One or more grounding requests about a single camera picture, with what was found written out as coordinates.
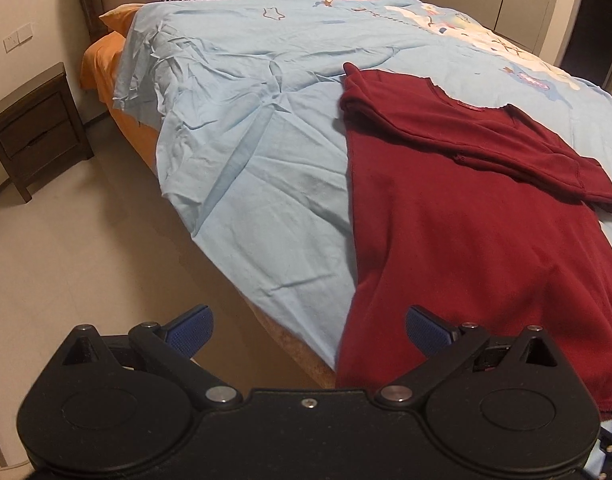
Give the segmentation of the dark red long-sleeve sweater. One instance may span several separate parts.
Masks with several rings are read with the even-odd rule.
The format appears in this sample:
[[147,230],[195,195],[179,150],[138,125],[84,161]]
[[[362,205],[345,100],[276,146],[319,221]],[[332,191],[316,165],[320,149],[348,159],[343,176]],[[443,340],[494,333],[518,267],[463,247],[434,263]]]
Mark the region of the dark red long-sleeve sweater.
[[341,387],[377,389],[424,358],[409,307],[499,336],[545,328],[612,417],[612,181],[519,108],[476,107],[427,78],[345,65],[357,288]]

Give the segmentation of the dark wood nightstand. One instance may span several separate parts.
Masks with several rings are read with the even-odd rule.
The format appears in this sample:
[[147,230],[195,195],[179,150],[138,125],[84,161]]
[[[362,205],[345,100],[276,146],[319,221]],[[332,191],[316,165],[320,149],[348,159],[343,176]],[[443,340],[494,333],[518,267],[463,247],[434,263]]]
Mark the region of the dark wood nightstand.
[[73,154],[93,157],[65,65],[57,62],[0,100],[0,162],[28,203],[36,177]]

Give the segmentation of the light blue cartoon duvet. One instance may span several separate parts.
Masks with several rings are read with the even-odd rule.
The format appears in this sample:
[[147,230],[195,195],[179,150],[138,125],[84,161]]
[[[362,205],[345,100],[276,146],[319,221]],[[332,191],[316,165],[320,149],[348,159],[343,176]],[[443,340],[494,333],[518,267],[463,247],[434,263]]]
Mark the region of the light blue cartoon duvet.
[[136,12],[113,105],[152,127],[161,192],[254,306],[333,365],[356,288],[344,64],[512,104],[612,179],[612,96],[420,0],[195,0]]

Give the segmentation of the orange bed sheet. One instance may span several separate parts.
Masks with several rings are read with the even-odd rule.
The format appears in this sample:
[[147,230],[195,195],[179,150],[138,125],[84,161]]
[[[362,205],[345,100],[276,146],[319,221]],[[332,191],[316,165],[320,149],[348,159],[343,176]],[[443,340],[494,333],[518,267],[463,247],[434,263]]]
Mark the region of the orange bed sheet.
[[101,24],[110,32],[94,40],[85,50],[80,65],[80,88],[96,90],[115,125],[131,148],[140,156],[153,174],[156,172],[156,143],[158,130],[141,124],[137,119],[113,107],[118,65],[128,32],[143,3],[124,3],[99,15]]

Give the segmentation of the white wall switch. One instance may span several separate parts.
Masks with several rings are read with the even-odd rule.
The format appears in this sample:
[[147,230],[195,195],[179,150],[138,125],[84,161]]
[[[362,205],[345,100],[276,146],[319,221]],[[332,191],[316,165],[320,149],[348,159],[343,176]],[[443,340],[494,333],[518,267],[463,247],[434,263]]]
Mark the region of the white wall switch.
[[27,41],[31,40],[34,36],[33,25],[28,23],[17,29],[15,32],[11,32],[9,36],[4,37],[2,40],[4,52],[10,53],[12,50],[26,44]]

